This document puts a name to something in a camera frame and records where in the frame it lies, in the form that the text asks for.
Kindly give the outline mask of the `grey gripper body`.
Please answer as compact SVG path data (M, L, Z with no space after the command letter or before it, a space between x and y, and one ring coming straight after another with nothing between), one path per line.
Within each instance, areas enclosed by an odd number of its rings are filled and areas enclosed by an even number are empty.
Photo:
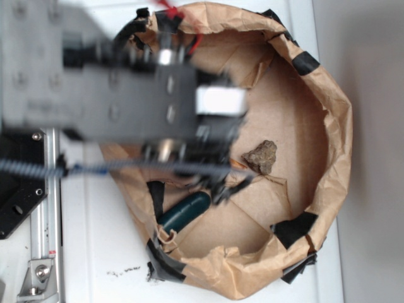
M1 130L56 128L99 143L230 144L247 111L227 75L202 72L174 45L136 50L81 7L1 2Z

